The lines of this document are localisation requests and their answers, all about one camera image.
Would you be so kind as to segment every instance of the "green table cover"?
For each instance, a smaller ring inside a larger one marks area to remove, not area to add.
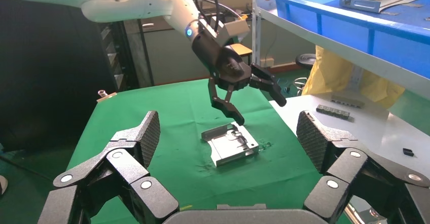
[[[267,208],[302,208],[321,175],[297,138],[259,90],[247,87],[233,93],[231,101],[260,144],[258,155],[214,166],[201,133],[232,119],[210,106],[207,80],[199,80],[121,92],[100,102],[68,168],[96,155],[115,132],[137,126],[149,110],[156,110],[161,136],[149,171],[176,197],[181,209],[257,203]],[[106,202],[92,222],[136,223],[119,198]],[[338,223],[349,222],[343,216]]]

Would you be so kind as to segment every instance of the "blue plastic bin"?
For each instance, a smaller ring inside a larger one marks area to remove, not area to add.
[[[384,11],[398,15],[387,15],[339,0],[276,0],[279,17],[430,79],[430,0],[413,3],[423,6],[394,6]]]

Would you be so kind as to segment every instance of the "yellow plastic sheet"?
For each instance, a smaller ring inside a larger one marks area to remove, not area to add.
[[[302,95],[342,91],[351,77],[353,64],[337,54],[316,46],[316,61]],[[391,107],[405,88],[370,71],[363,70],[360,92],[384,108]]]

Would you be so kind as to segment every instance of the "silver screw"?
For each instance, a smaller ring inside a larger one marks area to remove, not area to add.
[[[70,181],[72,178],[73,178],[73,177],[72,177],[72,175],[68,174],[68,175],[66,175],[66,176],[62,177],[60,181],[61,181],[61,182],[68,182],[68,181]]]
[[[351,156],[353,157],[361,157],[362,155],[360,155],[360,153],[358,152],[350,152]]]
[[[421,181],[421,178],[415,174],[409,174],[408,177],[415,181]]]
[[[120,158],[122,156],[122,152],[115,152],[112,157],[113,158]]]
[[[150,181],[144,181],[140,187],[144,190],[149,189],[152,186],[152,183]]]
[[[101,96],[101,97],[106,97],[106,96],[108,96],[108,94],[106,93],[106,91],[105,91],[105,90],[99,90],[99,91],[97,92],[97,94],[98,94],[99,96]]]
[[[337,189],[339,187],[339,185],[335,181],[333,181],[333,180],[328,180],[327,181],[327,185],[329,187],[331,187],[332,189]]]

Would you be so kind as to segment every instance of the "white table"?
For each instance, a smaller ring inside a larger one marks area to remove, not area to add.
[[[336,92],[336,95],[360,100],[363,108],[353,108],[331,102],[332,93],[288,98],[284,107],[275,101],[270,104],[296,134],[299,113],[309,110],[322,124],[349,131],[372,152],[422,173],[430,178],[430,136],[391,114],[386,109],[353,92]],[[321,104],[350,112],[353,122],[318,113]],[[415,156],[403,154],[403,148],[413,150]]]

